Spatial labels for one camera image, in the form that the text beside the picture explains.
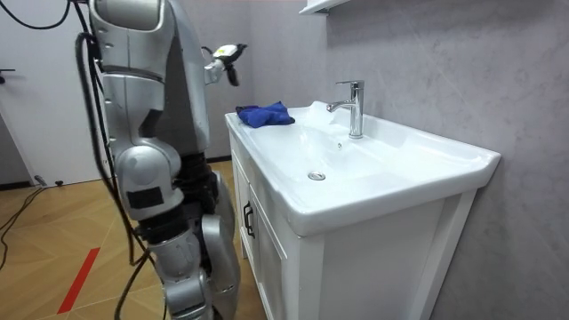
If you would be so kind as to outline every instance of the faucet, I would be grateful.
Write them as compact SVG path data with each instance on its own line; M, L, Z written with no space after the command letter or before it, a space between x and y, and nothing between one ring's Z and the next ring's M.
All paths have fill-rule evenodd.
M350 108L349 137L361 139L364 135L364 84L363 80L340 81L336 84L350 84L350 100L330 103L326 106L328 112L334 112L339 107Z

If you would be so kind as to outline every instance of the bathroom vanity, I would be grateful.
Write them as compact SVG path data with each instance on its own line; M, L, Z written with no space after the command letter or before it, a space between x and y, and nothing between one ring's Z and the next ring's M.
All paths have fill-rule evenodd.
M323 102L295 124L227 114L242 254L269 320L427 320L500 155Z

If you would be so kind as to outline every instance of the red line on floor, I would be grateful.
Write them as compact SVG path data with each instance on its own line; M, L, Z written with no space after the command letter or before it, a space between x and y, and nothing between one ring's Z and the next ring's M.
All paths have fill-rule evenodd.
M75 303L75 300L87 279L87 275L89 275L89 271L91 271L92 264L95 262L95 258L97 258L99 250L100 248L94 248L89 251L89 254L87 254L87 258L85 258L83 266L79 269L73 284L69 287L68 294L65 296L63 302L61 302L61 307L57 314L68 312L73 308L73 304Z

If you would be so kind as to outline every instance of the blue towel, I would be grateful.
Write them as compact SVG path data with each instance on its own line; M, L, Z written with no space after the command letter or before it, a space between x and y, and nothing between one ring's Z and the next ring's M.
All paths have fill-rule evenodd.
M241 121L253 128L263 125L294 124L294 118L288 115L281 101L263 108L259 106L237 107L236 111Z

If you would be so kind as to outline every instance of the parquet floor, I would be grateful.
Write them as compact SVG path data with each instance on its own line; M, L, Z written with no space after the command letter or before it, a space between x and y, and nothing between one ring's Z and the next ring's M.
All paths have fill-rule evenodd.
M235 192L231 162L212 164ZM0 225L21 207L33 189L0 192ZM239 248L238 234L235 246ZM8 259L0 271L0 319L112 319L133 268L126 235L102 182L49 188L37 196L6 235ZM89 251L100 248L70 311L61 304ZM242 283L236 320L265 320L265 312L247 260L240 260ZM162 318L160 281L144 266L123 307L122 319Z

